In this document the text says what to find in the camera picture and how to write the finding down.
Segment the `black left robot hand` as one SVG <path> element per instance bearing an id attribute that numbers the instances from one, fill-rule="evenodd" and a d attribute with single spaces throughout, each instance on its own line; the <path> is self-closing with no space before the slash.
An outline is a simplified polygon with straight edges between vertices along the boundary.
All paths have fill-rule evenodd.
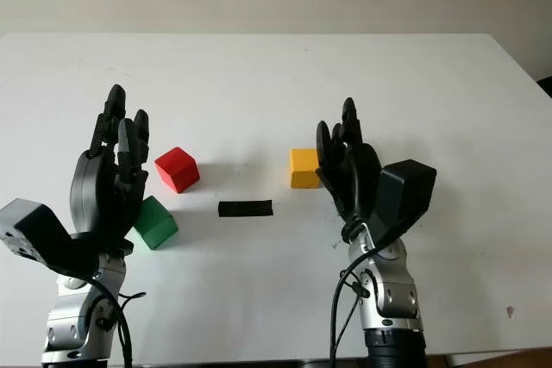
<path id="1" fill-rule="evenodd" d="M 130 119 L 126 91 L 114 84 L 97 116 L 91 144 L 78 158 L 70 189 L 75 238 L 98 251 L 132 252 L 125 239 L 141 211 L 148 172 L 149 120 L 140 109 Z"/>

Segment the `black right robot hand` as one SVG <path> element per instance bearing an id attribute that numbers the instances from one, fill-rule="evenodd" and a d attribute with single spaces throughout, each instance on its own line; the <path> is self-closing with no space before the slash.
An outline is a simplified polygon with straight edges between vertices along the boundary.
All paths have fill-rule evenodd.
<path id="1" fill-rule="evenodd" d="M 333 128 L 317 124 L 317 175 L 343 219 L 342 240 L 351 242 L 373 211 L 381 171 L 373 147 L 363 141 L 354 100 L 342 107 L 342 120 Z"/>

